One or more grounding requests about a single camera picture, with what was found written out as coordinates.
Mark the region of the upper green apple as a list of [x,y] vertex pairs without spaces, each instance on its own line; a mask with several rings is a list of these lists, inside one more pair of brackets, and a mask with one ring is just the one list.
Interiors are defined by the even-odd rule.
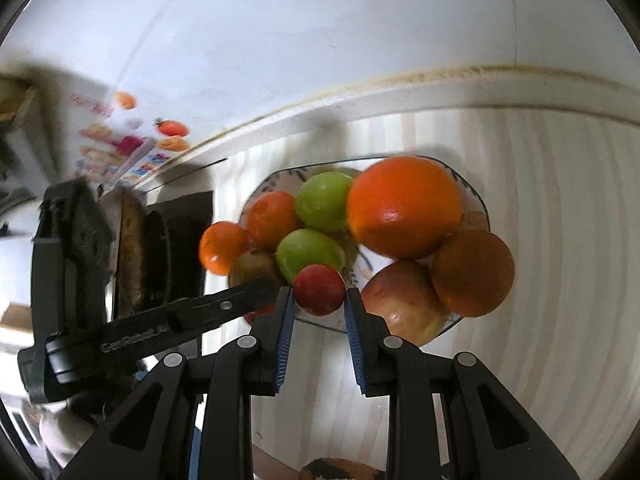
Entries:
[[315,174],[295,195],[295,212],[305,226],[322,232],[346,228],[347,197],[354,179],[339,171]]

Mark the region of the dark orange tangerine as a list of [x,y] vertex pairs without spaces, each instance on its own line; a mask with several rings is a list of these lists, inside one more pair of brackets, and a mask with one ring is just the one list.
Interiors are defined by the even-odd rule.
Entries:
[[451,234],[435,252],[431,279],[440,302],[451,312],[479,318],[495,311],[515,278],[512,252],[497,235],[483,230]]

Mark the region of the black gas stove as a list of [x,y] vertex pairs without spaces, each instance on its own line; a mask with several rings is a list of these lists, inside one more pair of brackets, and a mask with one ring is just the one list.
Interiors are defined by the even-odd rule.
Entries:
[[[212,223],[213,194],[191,194],[149,207],[141,200],[140,204],[144,211],[144,297],[133,314],[204,292],[205,271],[198,258],[198,244]],[[116,278],[117,264],[114,317],[118,318]]]

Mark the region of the colourful wall sticker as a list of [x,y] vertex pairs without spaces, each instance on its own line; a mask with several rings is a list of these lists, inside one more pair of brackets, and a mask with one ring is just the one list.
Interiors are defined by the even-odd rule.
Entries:
[[135,93],[81,80],[66,96],[64,162],[96,188],[133,186],[189,151],[191,128],[158,114]]

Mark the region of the striped cat counter mat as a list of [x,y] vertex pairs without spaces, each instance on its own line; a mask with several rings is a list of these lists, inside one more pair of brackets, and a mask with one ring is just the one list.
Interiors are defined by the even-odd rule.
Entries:
[[555,110],[393,114],[243,148],[200,183],[215,218],[235,220],[273,171],[396,153],[462,174],[515,259],[506,302],[430,351],[475,353],[582,478],[616,476],[639,434],[638,127]]

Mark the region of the large orange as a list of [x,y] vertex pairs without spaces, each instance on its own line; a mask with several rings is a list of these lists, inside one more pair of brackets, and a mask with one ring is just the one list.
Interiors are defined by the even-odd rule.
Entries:
[[450,174],[416,156],[386,158],[364,170],[346,204],[356,242],[394,259],[431,255],[460,226],[463,214],[463,200]]

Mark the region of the green apple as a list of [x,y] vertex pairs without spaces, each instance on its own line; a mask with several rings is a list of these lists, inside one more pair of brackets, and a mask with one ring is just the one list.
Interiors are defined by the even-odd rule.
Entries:
[[288,234],[280,241],[274,255],[279,271],[290,285],[306,266],[324,264],[338,273],[342,273],[346,266],[344,249],[331,237],[312,229],[299,229]]
[[346,228],[347,197],[354,179],[339,171],[315,174],[295,195],[295,212],[305,226],[322,232]]

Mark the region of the brown-green pear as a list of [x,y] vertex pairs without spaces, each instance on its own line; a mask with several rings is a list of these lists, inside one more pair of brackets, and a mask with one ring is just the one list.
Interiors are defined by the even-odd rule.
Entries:
[[265,252],[262,249],[244,252],[232,263],[228,275],[228,285],[230,287],[239,286],[254,281],[256,278],[270,278],[278,285],[282,283],[276,260],[270,252]]

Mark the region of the lower green apple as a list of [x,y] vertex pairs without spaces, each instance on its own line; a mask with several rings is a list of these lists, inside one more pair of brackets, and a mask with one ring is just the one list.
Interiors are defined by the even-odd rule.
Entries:
[[299,229],[288,234],[280,241],[274,255],[279,271],[290,285],[306,266],[324,264],[338,273],[342,273],[346,266],[344,249],[331,237],[312,229]]

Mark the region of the red-yellow apple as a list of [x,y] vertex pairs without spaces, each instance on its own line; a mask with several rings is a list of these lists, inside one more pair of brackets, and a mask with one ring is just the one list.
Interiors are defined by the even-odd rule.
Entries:
[[384,318],[392,335],[418,347],[438,335],[449,315],[427,267],[410,260],[394,262],[375,274],[361,298],[368,313]]

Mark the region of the steel wok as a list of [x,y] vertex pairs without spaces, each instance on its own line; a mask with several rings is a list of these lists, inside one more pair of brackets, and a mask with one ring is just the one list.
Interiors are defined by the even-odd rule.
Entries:
[[144,211],[134,194],[122,193],[122,218],[117,263],[117,317],[132,315],[144,297]]

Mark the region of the floral ceramic fruit plate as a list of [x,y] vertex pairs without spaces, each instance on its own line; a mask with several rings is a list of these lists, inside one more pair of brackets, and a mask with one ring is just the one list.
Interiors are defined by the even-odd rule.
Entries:
[[[487,230],[488,225],[486,221],[488,217],[487,217],[486,207],[482,202],[482,200],[480,199],[480,196],[477,194],[477,192],[475,192],[466,183],[466,181],[462,179],[462,177],[460,177],[451,168],[429,157],[420,157],[420,158],[429,159],[432,162],[436,162],[436,164],[439,164],[439,166],[444,167],[444,169],[448,172],[448,174],[450,174],[450,176],[454,179],[454,182],[456,182],[457,189],[463,200],[464,214],[463,214],[463,219],[460,223],[460,226],[458,226],[454,232],[447,235],[442,240],[442,242],[446,240],[448,236],[459,232],[465,226],[472,226],[472,224],[476,220],[480,220],[482,222],[482,224],[480,225],[480,228],[482,230]],[[370,166],[374,165],[376,162],[379,162],[380,160],[383,160],[383,159],[385,158],[379,158],[377,160],[366,160],[359,166],[349,165],[349,166],[338,166],[338,167],[334,167],[334,166],[321,167],[315,172],[311,172],[306,169],[280,171],[276,174],[276,176],[273,179],[268,181],[267,185],[264,188],[261,188],[258,191],[257,195],[252,200],[250,200],[248,205],[244,208],[240,225],[246,232],[246,220],[247,220],[247,216],[248,216],[248,212],[250,211],[250,208],[252,208],[252,206],[260,196],[268,192],[282,191],[282,192],[291,194],[295,198],[295,195],[299,191],[300,187],[308,179],[313,177],[315,174],[322,174],[322,172],[327,172],[327,171],[339,171],[339,172],[342,172],[343,174],[348,174],[355,180],[356,177],[358,177],[364,170],[367,170]],[[311,228],[309,226],[304,225],[302,229],[311,229]],[[322,231],[318,231],[318,232],[321,232],[323,234],[326,234],[328,237],[331,237],[332,240],[335,240],[341,246],[341,248],[344,249],[344,252],[346,255],[346,266],[343,272],[340,274],[345,282],[346,289],[349,289],[351,287],[356,288],[360,293],[360,297],[361,297],[361,292],[364,289],[364,286],[368,284],[368,281],[370,281],[370,279],[373,278],[375,274],[380,272],[386,266],[389,266],[390,264],[397,261],[404,261],[404,260],[415,261],[417,263],[420,263],[421,266],[426,266],[428,269],[428,272],[430,272],[431,274],[431,265],[433,263],[435,252],[437,252],[437,249],[442,244],[441,242],[437,246],[437,248],[434,250],[434,252],[431,253],[431,255],[428,255],[421,259],[394,259],[394,258],[379,255],[376,252],[372,252],[372,250],[370,250],[366,246],[363,246],[358,242],[356,242],[356,240],[352,236],[352,233],[349,231],[348,223],[346,223],[346,228],[342,229],[341,231],[331,232],[331,233],[322,232]],[[286,281],[286,279],[284,278],[284,276],[281,274],[280,271],[279,273],[281,275],[282,280],[285,282],[285,284],[288,284],[288,282]],[[341,307],[337,311],[327,316],[314,316],[308,313],[307,311],[303,310],[301,307],[298,306],[298,308],[299,310],[306,312],[308,315],[312,316],[313,318],[318,318],[318,320],[322,320],[322,318],[329,318],[333,322],[344,324],[346,323],[345,309],[344,309],[345,298]]]

